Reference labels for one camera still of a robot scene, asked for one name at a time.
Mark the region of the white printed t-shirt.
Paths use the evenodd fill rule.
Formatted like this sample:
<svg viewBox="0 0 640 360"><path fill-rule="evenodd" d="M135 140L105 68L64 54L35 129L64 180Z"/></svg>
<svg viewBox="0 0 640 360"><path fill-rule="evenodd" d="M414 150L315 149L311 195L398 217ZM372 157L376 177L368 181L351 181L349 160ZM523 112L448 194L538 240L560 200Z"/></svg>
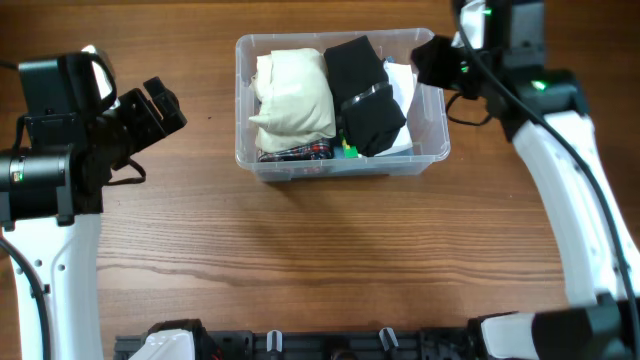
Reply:
<svg viewBox="0 0 640 360"><path fill-rule="evenodd" d="M387 76L340 105L342 156L347 159L399 155L413 141L407 118L416 80L409 65L382 65Z"/></svg>

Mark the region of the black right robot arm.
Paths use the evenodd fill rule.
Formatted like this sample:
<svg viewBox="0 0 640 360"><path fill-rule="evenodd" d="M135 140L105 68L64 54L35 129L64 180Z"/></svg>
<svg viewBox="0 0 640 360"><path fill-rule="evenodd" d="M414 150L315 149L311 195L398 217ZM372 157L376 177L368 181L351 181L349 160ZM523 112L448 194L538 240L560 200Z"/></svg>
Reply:
<svg viewBox="0 0 640 360"><path fill-rule="evenodd" d="M635 359L639 251L604 173L575 75L546 65L540 1L455 1L453 37L413 50L421 83L484 99L548 215L568 308L473 319L478 358Z"/></svg>

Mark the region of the cream sweatshirt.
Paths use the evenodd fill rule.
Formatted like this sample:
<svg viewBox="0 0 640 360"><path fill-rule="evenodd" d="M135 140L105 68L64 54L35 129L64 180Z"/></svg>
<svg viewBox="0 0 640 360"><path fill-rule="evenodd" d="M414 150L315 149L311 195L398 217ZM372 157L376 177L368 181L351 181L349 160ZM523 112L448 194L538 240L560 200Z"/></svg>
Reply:
<svg viewBox="0 0 640 360"><path fill-rule="evenodd" d="M313 48L273 50L257 58L251 88L260 109L249 121L256 146L275 153L336 136L324 56Z"/></svg>

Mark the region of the black garment with tape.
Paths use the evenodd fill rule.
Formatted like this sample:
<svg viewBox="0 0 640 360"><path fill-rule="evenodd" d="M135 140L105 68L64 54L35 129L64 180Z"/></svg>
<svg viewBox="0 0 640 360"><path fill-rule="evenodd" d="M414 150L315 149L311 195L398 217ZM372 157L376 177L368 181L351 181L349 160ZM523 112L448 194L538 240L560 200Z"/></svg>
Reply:
<svg viewBox="0 0 640 360"><path fill-rule="evenodd" d="M338 128L346 142L373 157L395 142L406 116L369 38L361 36L324 52Z"/></svg>

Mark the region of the blue denim jeans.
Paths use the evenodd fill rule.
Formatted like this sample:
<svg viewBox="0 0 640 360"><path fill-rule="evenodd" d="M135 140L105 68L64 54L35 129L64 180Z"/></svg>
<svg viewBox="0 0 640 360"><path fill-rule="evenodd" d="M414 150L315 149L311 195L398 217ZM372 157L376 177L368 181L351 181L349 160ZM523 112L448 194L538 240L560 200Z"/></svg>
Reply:
<svg viewBox="0 0 640 360"><path fill-rule="evenodd" d="M389 77L393 88L393 99L399 105L405 118L408 118L409 109L415 94L417 76L413 74L412 68L408 64L395 63L391 57L384 61L384 69ZM408 122L399 130L398 135L391 147L376 154L376 157L399 155L401 152L409 150L413 145ZM334 157L362 158L355 147L346 143L343 137L339 138L339 143L335 143Z"/></svg>

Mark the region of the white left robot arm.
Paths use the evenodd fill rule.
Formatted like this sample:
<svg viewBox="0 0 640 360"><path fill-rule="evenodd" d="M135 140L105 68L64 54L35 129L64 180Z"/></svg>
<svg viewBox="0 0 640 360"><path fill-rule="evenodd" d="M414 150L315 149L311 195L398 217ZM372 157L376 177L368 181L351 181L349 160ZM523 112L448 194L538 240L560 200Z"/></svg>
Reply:
<svg viewBox="0 0 640 360"><path fill-rule="evenodd" d="M120 93L94 46L15 70L27 110L1 154L1 246L14 271L21 355L99 359L103 191L115 171L187 120L158 78Z"/></svg>

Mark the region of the red plaid shirt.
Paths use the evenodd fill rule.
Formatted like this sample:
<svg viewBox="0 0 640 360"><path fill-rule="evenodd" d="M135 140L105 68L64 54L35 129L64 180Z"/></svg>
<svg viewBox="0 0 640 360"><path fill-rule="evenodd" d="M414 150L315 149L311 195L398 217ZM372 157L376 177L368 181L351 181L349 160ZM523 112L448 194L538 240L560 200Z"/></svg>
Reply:
<svg viewBox="0 0 640 360"><path fill-rule="evenodd" d="M268 153L261 151L259 162L286 162L332 159L334 151L330 141L326 138L311 143L296 146L279 152Z"/></svg>

